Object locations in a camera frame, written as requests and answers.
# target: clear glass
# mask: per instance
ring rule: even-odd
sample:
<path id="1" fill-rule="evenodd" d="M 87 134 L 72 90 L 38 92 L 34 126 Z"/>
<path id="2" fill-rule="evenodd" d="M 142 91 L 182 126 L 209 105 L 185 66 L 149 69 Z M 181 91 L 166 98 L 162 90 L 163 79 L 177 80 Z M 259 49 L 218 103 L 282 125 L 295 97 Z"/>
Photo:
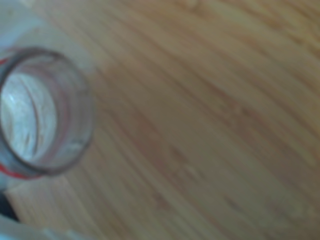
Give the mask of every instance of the clear glass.
<path id="1" fill-rule="evenodd" d="M 25 179 L 64 172 L 93 132 L 85 77 L 62 54 L 42 48 L 13 51 L 1 62 L 0 171 Z"/>

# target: wooden surface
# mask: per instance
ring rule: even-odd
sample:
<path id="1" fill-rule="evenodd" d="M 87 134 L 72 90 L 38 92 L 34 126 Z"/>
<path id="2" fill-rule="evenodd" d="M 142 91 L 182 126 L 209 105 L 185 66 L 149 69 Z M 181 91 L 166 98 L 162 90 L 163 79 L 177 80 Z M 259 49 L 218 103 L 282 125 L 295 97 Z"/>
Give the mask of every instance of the wooden surface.
<path id="1" fill-rule="evenodd" d="M 109 240 L 320 237 L 318 0 L 29 0 L 92 55 L 94 143 L 8 193 Z"/>

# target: red stripe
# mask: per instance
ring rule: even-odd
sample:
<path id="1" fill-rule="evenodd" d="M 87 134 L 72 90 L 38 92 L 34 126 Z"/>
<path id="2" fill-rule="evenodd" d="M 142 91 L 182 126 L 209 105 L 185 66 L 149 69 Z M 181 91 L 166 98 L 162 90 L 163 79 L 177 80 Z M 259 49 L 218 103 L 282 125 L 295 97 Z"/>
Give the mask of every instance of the red stripe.
<path id="1" fill-rule="evenodd" d="M 5 58 L 5 59 L 0 60 L 0 65 L 1 65 L 1 64 L 4 64 L 6 61 L 7 61 L 7 59 L 6 59 L 6 58 Z"/>
<path id="2" fill-rule="evenodd" d="M 24 176 L 24 175 L 19 174 L 19 173 L 11 172 L 1 164 L 0 164 L 0 172 L 3 172 L 4 174 L 6 174 L 6 175 L 8 175 L 10 177 L 16 178 L 16 179 L 31 180 L 31 179 L 40 178 L 40 176 L 28 177 L 28 176 Z"/>

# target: bamboo surface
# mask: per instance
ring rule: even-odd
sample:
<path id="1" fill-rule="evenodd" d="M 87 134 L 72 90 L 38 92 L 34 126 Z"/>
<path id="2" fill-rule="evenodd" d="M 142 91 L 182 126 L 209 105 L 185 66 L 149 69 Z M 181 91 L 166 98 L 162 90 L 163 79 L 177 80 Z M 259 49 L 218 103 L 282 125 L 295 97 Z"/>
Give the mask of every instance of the bamboo surface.
<path id="1" fill-rule="evenodd" d="M 72 171 L 7 193 L 109 240 L 320 238 L 318 0 L 27 0 L 92 55 Z"/>

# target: white object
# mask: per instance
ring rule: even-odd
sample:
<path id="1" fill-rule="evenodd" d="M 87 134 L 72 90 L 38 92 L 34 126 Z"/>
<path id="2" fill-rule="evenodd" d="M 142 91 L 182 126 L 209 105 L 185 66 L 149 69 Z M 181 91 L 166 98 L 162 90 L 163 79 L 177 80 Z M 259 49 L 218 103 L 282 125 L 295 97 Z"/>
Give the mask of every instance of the white object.
<path id="1" fill-rule="evenodd" d="M 69 57 L 83 72 L 93 69 L 83 47 L 47 24 L 18 0 L 0 0 L 0 60 L 10 48 L 43 47 Z"/>
<path id="2" fill-rule="evenodd" d="M 0 215 L 0 240 L 94 240 L 74 231 L 61 234 L 50 229 L 38 230 Z"/>

